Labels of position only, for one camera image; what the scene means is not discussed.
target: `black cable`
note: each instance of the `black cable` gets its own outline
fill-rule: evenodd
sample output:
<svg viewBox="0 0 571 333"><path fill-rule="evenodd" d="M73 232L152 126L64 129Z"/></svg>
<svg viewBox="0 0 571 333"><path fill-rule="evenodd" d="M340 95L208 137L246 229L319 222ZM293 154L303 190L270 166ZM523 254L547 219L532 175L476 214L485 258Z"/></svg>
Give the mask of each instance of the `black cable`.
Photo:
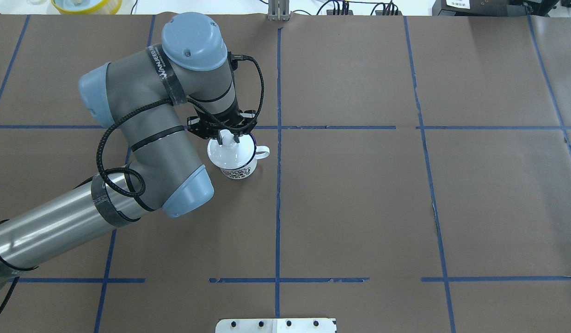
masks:
<svg viewBox="0 0 571 333"><path fill-rule="evenodd" d="M135 3L133 4L133 7L131 7L131 11L129 12L129 15L133 15L133 9L135 9L135 6L137 6L137 1L135 0Z"/></svg>
<svg viewBox="0 0 571 333"><path fill-rule="evenodd" d="M324 2L322 6L320 6L319 11L316 12L316 15L319 15L319 14L320 14L320 11L324 8L324 6L326 6L326 4L328 4L328 2L334 2L334 3L337 5L337 6L336 6L337 9L340 8L340 7L339 7L339 4L338 4L338 1L336 1L336 0L328 0L327 2ZM334 8L335 8L335 6L332 5L332 12L333 12L333 13L334 13Z"/></svg>
<svg viewBox="0 0 571 333"><path fill-rule="evenodd" d="M258 65L258 62L253 57L251 57L249 55L242 55L242 59L235 59L235 60L236 61L250 61L250 62L254 63L254 65L256 66L256 70L258 71L258 78L260 78L260 100L258 101L257 112L256 112L256 114L254 114L254 118L258 118L258 116L260 115L260 109L263 107L263 99L264 99L263 73L260 70L260 66ZM220 120L218 118L216 118L213 114L211 114L211 112L207 111L203 107L203 105L199 104L198 101L195 101L194 99L191 99L188 97L187 97L186 101L188 103L193 104L195 107L197 107L199 110L201 110L201 112L203 112L206 116L211 118L211 120L213 120L215 122L215 124L223 127L224 129L230 130L230 131L242 131L242 130L249 128L254 123L254 122L249 122L248 124L243 125L243 126L239 126L239 127L228 126L228 125L220 122Z"/></svg>
<svg viewBox="0 0 571 333"><path fill-rule="evenodd" d="M378 6L380 6L380 5L382 5L382 7L383 7L382 10L385 10L385 9L386 9L386 4L384 4L383 2L378 2L378 4L376 4L376 6L374 6L374 8L372 9L372 12L369 13L370 16L374 14L374 12L376 11L376 8L378 8Z"/></svg>
<svg viewBox="0 0 571 333"><path fill-rule="evenodd" d="M394 7L395 7L395 6L396 6L396 5L395 5L393 2L390 1L390 2L388 3L388 5L386 6L386 13L383 13L383 15L388 15L388 16L389 16L389 15L393 15L393 10L394 10Z"/></svg>
<svg viewBox="0 0 571 333"><path fill-rule="evenodd" d="M304 9L296 9L292 12L304 12L304 13L307 13L308 15L312 15L311 13L306 12Z"/></svg>
<svg viewBox="0 0 571 333"><path fill-rule="evenodd" d="M74 190L82 185L86 185L87 183L90 183L92 181L93 177L90 177L88 179L86 179L85 181L83 181L82 183L80 183L80 185L74 187Z"/></svg>
<svg viewBox="0 0 571 333"><path fill-rule="evenodd" d="M19 279L20 279L20 276L17 276L12 280L12 284L10 285L10 289L8 289L8 293L6 293L6 297L4 297L4 300L2 301L2 305L0 305L0 314L2 314L2 311L6 307L6 304L8 304L8 301L10 300L10 297L12 296L12 293L14 291L14 287L16 287L16 284L18 283Z"/></svg>
<svg viewBox="0 0 571 333"><path fill-rule="evenodd" d="M111 125L110 127L108 127L106 129L106 131L102 135L100 143L98 144L98 149L97 149L98 174L100 175L102 180L106 183L106 185L109 185L115 192L117 192L123 196L131 197L131 198L136 198L136 197L141 196L146 191L146 182L143 180L143 177L137 171L135 171L133 169L129 169L129 168L105 169L104 168L104 165L102 165L102 154L104 153L104 146L106 145L106 141L111 136L112 132L114 130L116 130L119 126L121 126L124 122L126 122L127 120L137 116L141 112L144 112L146 110L150 110L151 108L158 107L158 106L163 105L163 104L172 104L172 100L171 99L162 99L160 101L157 101L157 102L154 102L154 103L151 103L148 105L144 105L143 107L140 107L134 111L131 111L128 114L125 114L125 116L123 116L123 118L117 120L113 125ZM137 191L137 192L125 191L124 189L122 189L121 187L116 185L108 177L108 175L110 175L111 173L126 173L129 175L135 176L137 178L137 181L139 181L140 186L141 186L139 191Z"/></svg>

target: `white metal plate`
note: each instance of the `white metal plate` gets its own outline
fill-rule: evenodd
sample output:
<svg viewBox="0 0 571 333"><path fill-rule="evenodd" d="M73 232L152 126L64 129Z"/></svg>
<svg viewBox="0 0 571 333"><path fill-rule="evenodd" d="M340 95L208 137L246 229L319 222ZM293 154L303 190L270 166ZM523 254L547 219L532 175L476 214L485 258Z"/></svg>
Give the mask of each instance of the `white metal plate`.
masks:
<svg viewBox="0 0 571 333"><path fill-rule="evenodd" d="M220 320L215 333L336 333L332 318L270 318Z"/></svg>

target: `yellow container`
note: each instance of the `yellow container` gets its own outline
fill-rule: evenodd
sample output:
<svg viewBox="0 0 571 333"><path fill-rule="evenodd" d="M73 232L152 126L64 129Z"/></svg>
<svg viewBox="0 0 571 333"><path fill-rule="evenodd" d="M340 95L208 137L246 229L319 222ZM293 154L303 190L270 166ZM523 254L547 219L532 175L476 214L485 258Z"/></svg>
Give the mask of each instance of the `yellow container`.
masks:
<svg viewBox="0 0 571 333"><path fill-rule="evenodd" d="M60 13L114 14L122 0L51 0Z"/></svg>

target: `mug handle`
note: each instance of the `mug handle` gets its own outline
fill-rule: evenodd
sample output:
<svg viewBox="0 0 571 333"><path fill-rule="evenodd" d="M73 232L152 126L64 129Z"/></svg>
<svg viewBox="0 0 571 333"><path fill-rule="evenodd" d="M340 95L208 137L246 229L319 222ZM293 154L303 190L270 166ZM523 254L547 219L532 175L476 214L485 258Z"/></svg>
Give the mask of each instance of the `mug handle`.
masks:
<svg viewBox="0 0 571 333"><path fill-rule="evenodd" d="M268 146L258 146L256 148L256 152L257 152L257 154L255 154L254 158L256 160L262 160L263 158L266 158L267 156L269 156L270 150L269 150Z"/></svg>

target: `silver metal tube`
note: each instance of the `silver metal tube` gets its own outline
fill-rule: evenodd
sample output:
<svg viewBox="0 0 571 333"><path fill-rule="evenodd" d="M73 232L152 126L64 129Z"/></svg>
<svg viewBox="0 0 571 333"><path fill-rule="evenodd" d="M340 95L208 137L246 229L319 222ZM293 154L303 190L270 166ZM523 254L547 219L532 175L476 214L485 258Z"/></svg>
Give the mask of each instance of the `silver metal tube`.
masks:
<svg viewBox="0 0 571 333"><path fill-rule="evenodd" d="M112 176L126 187L122 174ZM117 210L122 207L131 218L147 213L133 198L114 199ZM0 257L15 267L32 268L114 229L97 211L89 183L1 224Z"/></svg>

